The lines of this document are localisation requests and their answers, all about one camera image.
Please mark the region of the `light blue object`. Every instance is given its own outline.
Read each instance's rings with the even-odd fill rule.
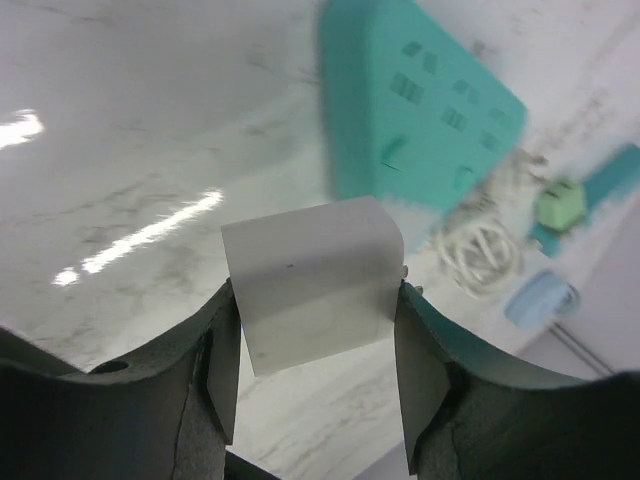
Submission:
[[[579,306],[576,289],[551,270],[543,270],[513,296],[504,313],[518,328],[533,330],[573,315]]]
[[[591,227],[598,208],[606,202],[619,203],[640,185],[640,148],[627,145],[614,158],[584,182],[587,198],[585,225]],[[536,224],[531,236],[538,240],[542,253],[555,257],[562,252],[563,237]]]
[[[522,102],[413,1],[333,0],[319,44],[339,199],[449,212],[521,135]]]

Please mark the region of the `green block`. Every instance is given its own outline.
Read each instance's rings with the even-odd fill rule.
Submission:
[[[538,197],[536,219],[540,225],[565,233],[587,215],[584,186],[573,180],[553,183]]]

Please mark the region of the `marble surface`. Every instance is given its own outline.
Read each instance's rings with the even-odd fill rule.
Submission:
[[[421,3],[554,169],[640,139],[635,1]],[[0,0],[3,325],[89,369],[216,291],[221,225],[330,199],[319,4]],[[389,342],[259,379],[245,349],[241,373],[234,450],[282,478],[352,478],[401,439]]]

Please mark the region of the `teal tool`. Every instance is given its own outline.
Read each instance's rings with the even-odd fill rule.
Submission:
[[[390,202],[405,243],[407,230],[430,226],[416,221],[454,209],[524,128],[522,102],[413,1],[333,0],[319,44],[336,196]]]
[[[640,148],[627,145],[611,161],[593,173],[584,182],[587,216],[584,225],[591,227],[598,209],[605,202],[620,203],[640,185]],[[533,227],[531,236],[538,240],[542,253],[555,257],[562,252],[562,235],[549,230],[539,223]]]

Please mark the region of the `white block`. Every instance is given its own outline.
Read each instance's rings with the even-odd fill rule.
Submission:
[[[391,335],[403,240],[373,197],[222,227],[256,375]]]

